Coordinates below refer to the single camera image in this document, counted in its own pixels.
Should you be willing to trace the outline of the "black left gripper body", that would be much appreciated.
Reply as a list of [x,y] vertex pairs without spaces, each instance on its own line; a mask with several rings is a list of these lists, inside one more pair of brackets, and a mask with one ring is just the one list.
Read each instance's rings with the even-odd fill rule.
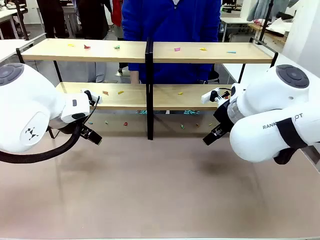
[[92,129],[87,127],[82,120],[76,120],[73,122],[74,131],[73,137],[79,139],[80,137],[84,139],[89,139],[92,134]]

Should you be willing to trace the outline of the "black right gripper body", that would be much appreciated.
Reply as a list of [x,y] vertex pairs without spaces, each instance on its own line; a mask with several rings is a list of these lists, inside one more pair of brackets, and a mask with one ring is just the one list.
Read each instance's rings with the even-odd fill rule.
[[228,116],[229,104],[230,104],[230,101],[227,100],[225,103],[220,105],[213,114],[213,116],[219,122],[219,124],[222,124],[225,126],[226,132],[224,133],[229,133],[232,127],[234,126],[234,123],[231,121],[230,117]]

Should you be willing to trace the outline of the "white table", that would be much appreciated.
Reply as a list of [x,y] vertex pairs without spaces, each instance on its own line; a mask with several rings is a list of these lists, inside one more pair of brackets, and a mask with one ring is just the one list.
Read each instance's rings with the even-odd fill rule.
[[17,28],[15,27],[15,23],[14,23],[14,18],[13,18],[14,15],[17,15],[16,9],[0,8],[0,24],[3,22],[9,21],[14,37],[18,39],[19,36],[18,36]]
[[[315,76],[313,73],[309,72],[302,66],[298,65],[294,61],[290,60],[289,58],[285,57],[283,54],[279,54],[275,65],[292,65],[299,69],[301,69],[310,80],[311,87],[320,87],[320,78]],[[242,63],[223,63],[223,67],[226,69],[230,77],[233,78],[235,82],[239,81],[241,70],[243,68]],[[264,72],[270,68],[270,64],[267,63],[246,63],[244,67],[244,71],[241,78],[241,83],[248,85],[251,81],[255,81],[261,78]]]
[[241,17],[221,17],[220,20],[224,25],[222,42],[225,41],[228,25],[233,25],[233,24],[243,25],[243,24],[253,23],[253,21],[247,21],[245,18],[241,18]]
[[4,39],[0,40],[0,63],[17,53],[17,49],[23,50],[31,46],[38,39],[45,37],[46,33],[42,33],[30,40],[23,39]]

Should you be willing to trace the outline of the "wooden two-tier shelf unit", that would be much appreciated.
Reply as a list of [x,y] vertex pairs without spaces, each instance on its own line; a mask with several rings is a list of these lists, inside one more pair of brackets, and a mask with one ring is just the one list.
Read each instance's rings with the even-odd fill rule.
[[[84,45],[90,46],[90,49],[84,49]],[[55,65],[58,62],[145,64],[146,46],[147,41],[46,38],[23,51],[19,57],[24,61],[52,61]],[[102,103],[98,105],[100,110],[147,110],[146,85],[60,82],[58,86],[65,93],[86,88],[101,95]]]
[[273,67],[279,53],[262,41],[252,37],[249,42],[179,42],[181,50],[174,53],[174,42],[153,42],[147,40],[145,48],[146,65],[146,111],[147,139],[154,139],[154,110],[210,111],[213,104],[200,106],[192,98],[189,102],[173,99],[165,105],[154,104],[154,64],[243,64],[239,81],[246,64],[270,64]]

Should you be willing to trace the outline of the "wooden work table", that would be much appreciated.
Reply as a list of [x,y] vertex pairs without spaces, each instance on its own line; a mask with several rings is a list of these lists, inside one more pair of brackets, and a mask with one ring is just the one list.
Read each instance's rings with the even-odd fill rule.
[[[257,36],[260,36],[262,34],[263,27],[261,25],[257,25],[255,23],[248,23],[247,24],[252,30],[255,31]],[[264,39],[267,37],[268,39],[272,40],[276,44],[280,44],[282,46],[285,45],[286,40],[283,36],[277,35],[272,33],[271,31],[265,30],[262,38]]]

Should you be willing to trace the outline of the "person in blue sweater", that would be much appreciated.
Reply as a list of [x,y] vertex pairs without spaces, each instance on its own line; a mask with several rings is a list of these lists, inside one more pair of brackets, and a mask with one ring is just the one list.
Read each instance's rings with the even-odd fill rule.
[[[124,0],[122,29],[126,41],[218,41],[221,0]],[[155,63],[155,84],[203,84],[211,64]]]

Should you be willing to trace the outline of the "black stand pole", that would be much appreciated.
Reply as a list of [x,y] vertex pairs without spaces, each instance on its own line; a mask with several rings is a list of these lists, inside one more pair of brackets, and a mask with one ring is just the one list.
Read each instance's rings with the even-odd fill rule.
[[265,16],[265,20],[264,20],[264,23],[263,23],[263,27],[262,27],[262,30],[261,30],[261,33],[260,33],[260,36],[259,36],[259,41],[260,42],[263,41],[263,37],[264,37],[265,31],[266,31],[266,28],[267,28],[267,25],[268,25],[268,21],[270,19],[270,14],[271,14],[273,5],[274,5],[274,0],[270,0],[269,5],[268,5],[268,10],[267,10],[267,13],[266,13],[266,16]]

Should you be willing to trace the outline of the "white bag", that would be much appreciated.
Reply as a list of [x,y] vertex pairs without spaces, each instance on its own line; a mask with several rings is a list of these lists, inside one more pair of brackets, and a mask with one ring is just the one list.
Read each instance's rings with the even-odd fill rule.
[[284,35],[285,32],[290,32],[293,25],[293,18],[283,20],[282,18],[276,19],[270,26],[266,29],[271,32],[279,33]]

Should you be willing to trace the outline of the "bystander in dark coat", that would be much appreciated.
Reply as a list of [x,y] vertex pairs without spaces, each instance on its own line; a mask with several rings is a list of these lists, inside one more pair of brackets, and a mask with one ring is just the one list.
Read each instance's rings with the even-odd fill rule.
[[[76,8],[84,38],[87,40],[106,40],[109,25],[105,9],[112,12],[110,0],[76,0]],[[88,82],[103,83],[106,69],[106,64],[103,62],[87,63]]]

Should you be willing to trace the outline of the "grey metal table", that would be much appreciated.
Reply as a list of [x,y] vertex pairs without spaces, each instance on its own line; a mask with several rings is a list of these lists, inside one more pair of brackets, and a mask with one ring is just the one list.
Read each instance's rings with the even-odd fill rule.
[[63,6],[62,9],[69,37],[74,39],[80,30],[76,10],[73,6]]

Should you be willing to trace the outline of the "grey hanging garment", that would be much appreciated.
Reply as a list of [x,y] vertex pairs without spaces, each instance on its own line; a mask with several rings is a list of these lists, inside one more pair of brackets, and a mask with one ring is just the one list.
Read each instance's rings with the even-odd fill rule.
[[293,7],[299,0],[257,0],[249,11],[246,20],[250,22],[257,19],[265,19],[271,1],[273,1],[273,5],[270,11],[269,20],[272,20],[273,17],[276,19],[282,18],[283,20],[288,20],[292,19],[293,16],[286,14],[286,9]]

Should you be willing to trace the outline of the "bystander in black clothes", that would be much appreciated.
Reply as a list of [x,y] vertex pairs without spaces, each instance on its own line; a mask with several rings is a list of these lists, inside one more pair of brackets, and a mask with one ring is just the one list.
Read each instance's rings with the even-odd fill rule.
[[36,0],[47,38],[66,37],[64,12],[60,0]]

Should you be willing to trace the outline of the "bystander in red jacket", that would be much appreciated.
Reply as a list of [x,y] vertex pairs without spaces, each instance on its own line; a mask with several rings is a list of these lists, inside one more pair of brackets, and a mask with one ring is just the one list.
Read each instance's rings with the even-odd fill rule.
[[113,23],[114,34],[118,41],[124,40],[124,32],[122,28],[122,5],[124,0],[110,0],[110,5],[112,9],[111,21]]

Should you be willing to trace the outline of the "black chair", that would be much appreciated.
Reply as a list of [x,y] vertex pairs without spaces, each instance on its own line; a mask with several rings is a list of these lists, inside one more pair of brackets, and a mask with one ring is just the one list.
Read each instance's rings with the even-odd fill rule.
[[23,32],[24,39],[26,41],[28,41],[29,37],[28,37],[28,33],[27,33],[27,30],[26,30],[26,27],[25,27],[25,24],[24,24],[23,14],[21,12],[19,0],[13,0],[13,2],[15,3],[15,7],[16,7],[16,10],[17,10],[18,21],[19,21],[19,24],[20,24],[20,28],[21,28],[21,30]]

